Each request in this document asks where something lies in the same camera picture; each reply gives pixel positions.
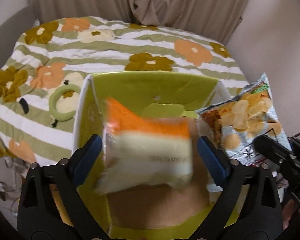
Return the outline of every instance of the green label on chip bag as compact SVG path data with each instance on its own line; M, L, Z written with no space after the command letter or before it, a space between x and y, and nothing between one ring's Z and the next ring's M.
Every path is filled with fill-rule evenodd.
M257 87L255 90L251 91L251 94L256 94L259 92L262 92L263 90L267 90L269 88L267 83L263 83L259 87Z

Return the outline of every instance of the blue gripper pad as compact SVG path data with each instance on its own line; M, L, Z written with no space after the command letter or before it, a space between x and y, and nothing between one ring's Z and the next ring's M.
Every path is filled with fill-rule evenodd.
M197 144L198 153L210 172L215 184L222 187L230 174L228 158L222 150L215 148L206 136L201 136Z
M73 172L72 184L75 186L82 185L88 176L95 160L98 158L102 149L102 139L96 136L90 147L83 154Z

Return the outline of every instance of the bedding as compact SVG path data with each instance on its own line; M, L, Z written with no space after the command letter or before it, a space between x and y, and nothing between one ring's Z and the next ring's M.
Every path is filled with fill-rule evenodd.
M0 70L0 157L42 166L69 158L74 117L55 117L49 99L63 91L56 109L68 113L79 91L67 86L81 88L89 73L137 70L218 78L231 95L248 84L226 47L190 32L99 17L45 23L21 35Z

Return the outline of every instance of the beige curtain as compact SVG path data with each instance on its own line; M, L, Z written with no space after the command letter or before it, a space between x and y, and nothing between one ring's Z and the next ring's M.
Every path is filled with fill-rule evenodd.
M99 16L183 29L226 43L247 0L29 0L42 22Z

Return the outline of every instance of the orange and white package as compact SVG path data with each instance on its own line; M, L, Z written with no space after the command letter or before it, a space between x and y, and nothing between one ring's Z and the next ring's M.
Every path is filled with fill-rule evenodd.
M291 150L288 138L278 121L265 73L231 100L198 112L214 130L218 146L224 149L229 158L237 159L243 165L259 166L263 162L270 163L253 148L253 140L262 134Z
M106 169L96 190L107 194L136 185L182 189L192 178L187 119L178 123L143 119L113 98L107 100Z

